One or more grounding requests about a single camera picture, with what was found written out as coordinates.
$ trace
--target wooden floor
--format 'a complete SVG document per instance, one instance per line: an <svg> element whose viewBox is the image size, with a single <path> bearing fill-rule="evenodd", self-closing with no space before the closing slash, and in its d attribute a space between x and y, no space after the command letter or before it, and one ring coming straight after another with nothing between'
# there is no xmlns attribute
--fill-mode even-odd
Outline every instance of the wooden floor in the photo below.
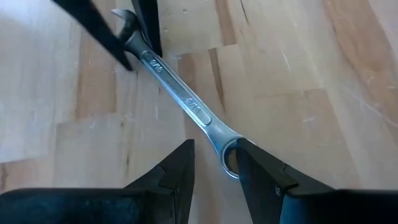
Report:
<svg viewBox="0 0 398 224"><path fill-rule="evenodd" d="M95 0L110 9L129 0ZM159 1L164 58L228 125L335 188L398 184L396 0ZM123 187L196 140L191 223L250 223L238 181L133 58L50 1L0 2L0 190Z"/></svg>

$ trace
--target chrome wrench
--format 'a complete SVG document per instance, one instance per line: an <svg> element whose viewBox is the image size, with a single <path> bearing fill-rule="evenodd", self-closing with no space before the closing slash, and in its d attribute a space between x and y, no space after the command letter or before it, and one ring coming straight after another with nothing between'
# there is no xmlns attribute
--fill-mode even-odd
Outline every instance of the chrome wrench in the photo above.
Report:
<svg viewBox="0 0 398 224"><path fill-rule="evenodd" d="M125 21L119 35L124 50L136 56L160 81L172 98L207 135L226 173L238 179L238 170L230 163L230 159L236 149L236 140L243 136L225 125L162 58L151 50L139 24L135 22L136 15L133 12L124 9L114 9L112 12Z"/></svg>

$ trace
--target wooden surface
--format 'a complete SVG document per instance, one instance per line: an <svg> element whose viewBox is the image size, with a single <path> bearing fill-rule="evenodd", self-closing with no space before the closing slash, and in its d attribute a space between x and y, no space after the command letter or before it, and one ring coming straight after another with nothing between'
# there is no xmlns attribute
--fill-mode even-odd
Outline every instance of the wooden surface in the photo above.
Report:
<svg viewBox="0 0 398 224"><path fill-rule="evenodd" d="M95 2L113 28L109 10L132 8ZM356 189L398 184L397 10L395 0L159 1L164 58L226 124ZM239 182L133 57L129 73L51 2L1 2L0 21L2 191L122 187L194 138L191 223L250 222Z"/></svg>

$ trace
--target combination wrench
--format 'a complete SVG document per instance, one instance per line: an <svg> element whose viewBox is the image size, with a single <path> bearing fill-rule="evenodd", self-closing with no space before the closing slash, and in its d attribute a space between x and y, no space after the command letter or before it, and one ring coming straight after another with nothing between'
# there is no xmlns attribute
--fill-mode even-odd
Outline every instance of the combination wrench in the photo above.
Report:
<svg viewBox="0 0 398 224"><path fill-rule="evenodd" d="M149 47L133 12L125 9L114 9L112 12L124 20L124 27L118 35L124 50L136 56L160 81L171 97L206 134L225 172L238 179L238 169L230 161L233 160L236 150L236 140L243 138L243 136L225 125L163 59Z"/></svg>

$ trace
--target engraved size marking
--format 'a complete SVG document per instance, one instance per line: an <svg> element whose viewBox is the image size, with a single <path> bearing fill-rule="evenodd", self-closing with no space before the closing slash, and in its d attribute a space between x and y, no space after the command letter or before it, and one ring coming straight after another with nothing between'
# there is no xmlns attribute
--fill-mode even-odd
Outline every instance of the engraved size marking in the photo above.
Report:
<svg viewBox="0 0 398 224"><path fill-rule="evenodd" d="M200 106L198 105L198 103L195 102L195 100L188 98L185 102L187 103L188 107L192 110L192 112L194 112L195 114L201 111Z"/></svg>
<svg viewBox="0 0 398 224"><path fill-rule="evenodd" d="M163 71L163 67L161 66L161 64L159 63L159 62L157 62L156 60L151 60L150 62L149 62L149 64L152 66L152 68L154 68L154 70L157 72L157 73L160 73L160 72L162 72Z"/></svg>

